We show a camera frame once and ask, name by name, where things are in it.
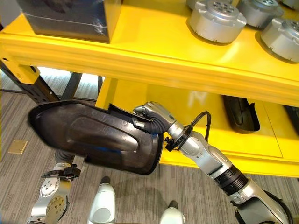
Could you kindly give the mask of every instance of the black plastic part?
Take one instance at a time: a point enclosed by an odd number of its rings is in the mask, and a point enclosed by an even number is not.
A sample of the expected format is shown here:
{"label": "black plastic part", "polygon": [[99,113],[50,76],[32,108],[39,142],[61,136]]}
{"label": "black plastic part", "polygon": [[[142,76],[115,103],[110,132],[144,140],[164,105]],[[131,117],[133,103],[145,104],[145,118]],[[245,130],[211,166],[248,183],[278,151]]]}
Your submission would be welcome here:
{"label": "black plastic part", "polygon": [[173,207],[173,208],[175,208],[175,209],[178,209],[178,203],[177,203],[177,201],[172,200],[172,201],[169,203],[169,205],[168,205],[168,208],[170,208],[170,207]]}
{"label": "black plastic part", "polygon": [[224,193],[232,195],[244,187],[247,184],[248,179],[238,168],[232,165],[224,173],[216,177],[214,181],[219,185]]}
{"label": "black plastic part", "polygon": [[294,106],[284,106],[285,110],[295,128],[297,135],[299,135],[299,108]]}
{"label": "black plastic part", "polygon": [[110,177],[109,177],[109,176],[104,176],[104,177],[101,179],[100,184],[102,184],[102,183],[110,183]]}
{"label": "black plastic part", "polygon": [[79,177],[81,170],[77,168],[76,164],[72,164],[70,167],[64,168],[64,170],[51,170],[42,176],[42,178],[47,177],[60,177],[67,180],[73,180],[76,177]]}
{"label": "black plastic part", "polygon": [[238,210],[235,211],[235,217],[236,217],[237,221],[239,222],[239,224],[246,224],[244,222],[244,220],[242,219],[242,217],[240,216],[240,213],[238,212]]}
{"label": "black plastic part", "polygon": [[110,105],[103,110],[78,101],[45,103],[28,119],[48,145],[85,157],[85,162],[148,175],[159,162],[163,134],[134,128],[132,118],[148,119]]}
{"label": "black plastic part", "polygon": [[245,98],[222,97],[229,123],[236,132],[252,133],[260,130],[261,127],[254,109],[254,103],[249,104]]}
{"label": "black plastic part", "polygon": [[182,131],[182,135],[181,137],[179,137],[176,141],[174,141],[174,139],[172,138],[168,138],[166,137],[164,141],[167,142],[167,145],[165,146],[165,148],[171,152],[173,149],[175,149],[176,147],[180,147],[182,146],[182,142],[184,142],[184,140],[186,140],[189,137],[190,132],[192,131],[192,127],[187,127]]}
{"label": "black plastic part", "polygon": [[72,99],[76,93],[77,87],[80,83],[82,73],[72,72],[71,78],[66,85],[66,88],[61,96],[61,100]]}

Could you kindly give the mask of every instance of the yellow shelf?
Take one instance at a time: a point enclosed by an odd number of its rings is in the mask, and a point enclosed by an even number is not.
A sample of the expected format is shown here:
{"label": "yellow shelf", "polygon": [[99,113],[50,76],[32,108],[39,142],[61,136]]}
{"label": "yellow shelf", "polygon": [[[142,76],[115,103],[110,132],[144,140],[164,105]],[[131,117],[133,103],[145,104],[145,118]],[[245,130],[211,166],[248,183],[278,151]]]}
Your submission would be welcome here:
{"label": "yellow shelf", "polygon": [[[226,154],[241,171],[299,177],[299,137],[292,129],[284,110],[269,108],[268,105],[266,107],[262,101],[249,100],[250,103],[255,103],[261,129],[251,134],[239,134],[230,128],[222,98],[218,94],[112,78],[105,79],[96,106],[107,109],[109,103],[113,103],[131,111],[147,101],[161,103],[184,125],[193,121],[201,111],[208,110],[212,114],[209,143]],[[272,117],[280,118],[274,126]],[[205,124],[206,119],[203,119],[194,129],[205,133]],[[288,125],[281,129],[279,124]],[[285,133],[283,140],[276,139],[280,130]],[[170,153],[166,149],[163,150],[160,163],[197,167],[180,152]]]}
{"label": "yellow shelf", "polygon": [[249,27],[229,45],[201,41],[187,26],[190,15],[185,0],[124,0],[111,44],[36,35],[21,15],[0,33],[1,57],[29,84],[38,75],[20,65],[299,106],[299,64],[268,54]]}

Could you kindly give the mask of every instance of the silver cylindrical part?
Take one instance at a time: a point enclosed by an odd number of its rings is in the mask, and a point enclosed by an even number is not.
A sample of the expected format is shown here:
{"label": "silver cylindrical part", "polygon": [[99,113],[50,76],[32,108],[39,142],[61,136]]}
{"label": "silver cylindrical part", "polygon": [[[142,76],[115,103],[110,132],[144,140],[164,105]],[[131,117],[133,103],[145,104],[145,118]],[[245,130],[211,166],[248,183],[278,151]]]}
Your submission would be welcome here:
{"label": "silver cylindrical part", "polygon": [[201,37],[219,43],[234,41],[246,25],[239,10],[225,0],[196,2],[190,26]]}
{"label": "silver cylindrical part", "polygon": [[[187,6],[190,8],[190,9],[194,9],[194,6],[195,6],[195,3],[197,2],[198,0],[186,0],[186,4]],[[226,0],[229,4],[232,4],[233,0]]]}
{"label": "silver cylindrical part", "polygon": [[299,11],[299,0],[280,0],[286,6]]}
{"label": "silver cylindrical part", "polygon": [[260,29],[284,14],[275,0],[240,0],[237,8],[247,19],[247,24]]}
{"label": "silver cylindrical part", "polygon": [[261,39],[275,54],[299,62],[299,21],[275,18],[261,33]]}

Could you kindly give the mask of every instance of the robotic hand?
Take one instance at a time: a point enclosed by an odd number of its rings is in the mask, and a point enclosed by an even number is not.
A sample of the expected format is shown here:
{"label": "robotic hand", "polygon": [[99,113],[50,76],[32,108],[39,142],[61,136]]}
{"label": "robotic hand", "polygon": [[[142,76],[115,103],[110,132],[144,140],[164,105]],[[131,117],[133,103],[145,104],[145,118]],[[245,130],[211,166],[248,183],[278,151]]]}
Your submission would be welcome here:
{"label": "robotic hand", "polygon": [[71,180],[80,175],[77,165],[60,162],[46,172],[27,224],[56,224],[68,209]]}
{"label": "robotic hand", "polygon": [[[167,131],[171,139],[165,139],[168,142],[166,148],[171,151],[178,147],[218,184],[230,202],[237,207],[235,216],[240,224],[293,224],[289,209],[280,199],[262,190],[253,180],[243,175],[222,152],[208,144],[211,123],[208,112],[201,113],[189,126],[180,124],[156,102],[147,102],[136,107],[133,112],[152,120],[144,123],[133,119],[136,128],[155,134]],[[193,131],[194,125],[204,115],[208,117],[206,138]]]}

